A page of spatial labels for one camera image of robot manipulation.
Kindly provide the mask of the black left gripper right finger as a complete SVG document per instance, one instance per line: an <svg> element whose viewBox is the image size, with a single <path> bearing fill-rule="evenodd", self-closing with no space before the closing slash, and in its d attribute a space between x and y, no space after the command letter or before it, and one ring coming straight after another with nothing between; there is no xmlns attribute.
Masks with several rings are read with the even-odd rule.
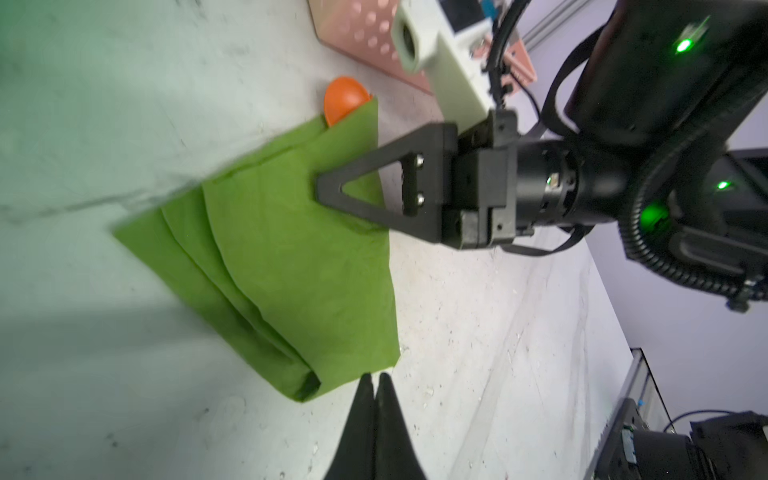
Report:
<svg viewBox="0 0 768 480"><path fill-rule="evenodd" d="M425 480L400 408L392 378L379 376L375 395L374 479Z"/></svg>

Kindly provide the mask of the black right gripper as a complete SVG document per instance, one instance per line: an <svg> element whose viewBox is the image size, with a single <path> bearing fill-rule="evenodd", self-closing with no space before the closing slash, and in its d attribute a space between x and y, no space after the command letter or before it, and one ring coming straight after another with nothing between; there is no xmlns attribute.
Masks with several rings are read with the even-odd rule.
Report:
<svg viewBox="0 0 768 480"><path fill-rule="evenodd" d="M352 192L366 177L383 183L381 202ZM428 123L322 173L316 198L429 243L442 241L443 225L443 242L454 249L514 249L538 227L563 230L561 246L570 249L616 220L629 180L630 164L617 155L526 139L514 111L496 110L459 139L454 124Z"/></svg>

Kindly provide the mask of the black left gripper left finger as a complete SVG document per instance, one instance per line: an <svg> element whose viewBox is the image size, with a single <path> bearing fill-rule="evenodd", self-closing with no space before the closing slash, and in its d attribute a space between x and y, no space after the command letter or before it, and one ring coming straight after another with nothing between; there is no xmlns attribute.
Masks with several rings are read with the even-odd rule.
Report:
<svg viewBox="0 0 768 480"><path fill-rule="evenodd" d="M357 386L335 456L325 479L373 479L375 477L375 426L377 410L371 375Z"/></svg>

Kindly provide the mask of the orange plastic spoon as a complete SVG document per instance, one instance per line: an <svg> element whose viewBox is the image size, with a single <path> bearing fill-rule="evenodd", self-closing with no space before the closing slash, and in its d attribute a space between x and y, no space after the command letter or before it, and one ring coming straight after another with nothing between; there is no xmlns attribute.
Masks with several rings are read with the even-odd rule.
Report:
<svg viewBox="0 0 768 480"><path fill-rule="evenodd" d="M326 124L333 127L372 98L373 95L354 78L342 76L334 79L323 97Z"/></svg>

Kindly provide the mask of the green paper napkin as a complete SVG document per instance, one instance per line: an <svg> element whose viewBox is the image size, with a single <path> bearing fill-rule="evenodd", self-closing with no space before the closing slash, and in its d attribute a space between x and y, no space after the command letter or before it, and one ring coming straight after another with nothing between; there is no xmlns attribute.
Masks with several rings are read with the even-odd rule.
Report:
<svg viewBox="0 0 768 480"><path fill-rule="evenodd" d="M376 100L312 119L115 238L273 388L309 401L400 357L388 231L315 197L319 174L377 144Z"/></svg>

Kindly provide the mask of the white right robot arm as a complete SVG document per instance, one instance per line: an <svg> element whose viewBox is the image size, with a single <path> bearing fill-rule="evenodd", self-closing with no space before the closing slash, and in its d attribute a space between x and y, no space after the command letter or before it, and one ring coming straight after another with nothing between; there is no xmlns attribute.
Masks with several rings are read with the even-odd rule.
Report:
<svg viewBox="0 0 768 480"><path fill-rule="evenodd" d="M505 105L523 1L403 1L391 48L443 121L320 174L319 203L457 250L616 223L626 257L745 312L767 298L767 153L727 142L767 94L763 1L619 1L526 132Z"/></svg>

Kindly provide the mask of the pink perforated plastic basket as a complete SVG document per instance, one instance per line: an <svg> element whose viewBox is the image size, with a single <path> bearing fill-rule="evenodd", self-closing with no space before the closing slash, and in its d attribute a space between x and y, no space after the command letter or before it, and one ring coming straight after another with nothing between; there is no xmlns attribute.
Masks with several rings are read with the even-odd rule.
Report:
<svg viewBox="0 0 768 480"><path fill-rule="evenodd" d="M308 1L318 40L324 45L373 67L425 93L431 89L424 73L403 70L392 42L392 27L400 1ZM509 1L437 1L451 27L470 27L485 19L495 20ZM491 44L486 36L470 49L473 59L484 57ZM509 40L504 56L511 74L522 86L537 81L526 47L517 33Z"/></svg>

